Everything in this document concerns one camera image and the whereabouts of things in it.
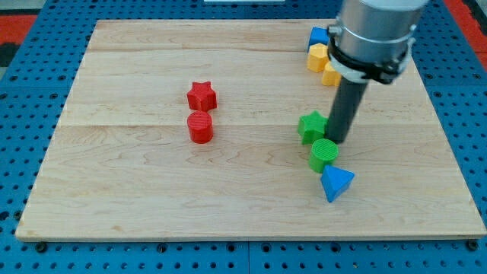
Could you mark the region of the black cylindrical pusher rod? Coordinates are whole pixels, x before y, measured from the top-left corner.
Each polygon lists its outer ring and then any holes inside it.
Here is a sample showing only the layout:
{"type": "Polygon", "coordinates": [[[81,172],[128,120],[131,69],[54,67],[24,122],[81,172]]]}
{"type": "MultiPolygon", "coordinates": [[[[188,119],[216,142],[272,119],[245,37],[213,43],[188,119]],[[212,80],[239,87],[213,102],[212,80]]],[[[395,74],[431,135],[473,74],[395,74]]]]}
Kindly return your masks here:
{"type": "Polygon", "coordinates": [[[345,141],[367,86],[368,81],[357,83],[347,78],[340,80],[325,128],[326,139],[336,144],[345,141]]]}

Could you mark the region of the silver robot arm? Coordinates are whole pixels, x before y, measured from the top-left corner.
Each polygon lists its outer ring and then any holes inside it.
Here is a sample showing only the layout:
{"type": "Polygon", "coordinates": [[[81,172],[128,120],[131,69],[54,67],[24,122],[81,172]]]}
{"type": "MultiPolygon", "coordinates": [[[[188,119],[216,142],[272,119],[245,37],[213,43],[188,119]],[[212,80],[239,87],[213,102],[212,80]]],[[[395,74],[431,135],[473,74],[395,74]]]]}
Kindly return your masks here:
{"type": "Polygon", "coordinates": [[[344,0],[327,27],[328,57],[341,75],[325,137],[345,141],[370,81],[391,84],[412,59],[428,0],[344,0]]]}

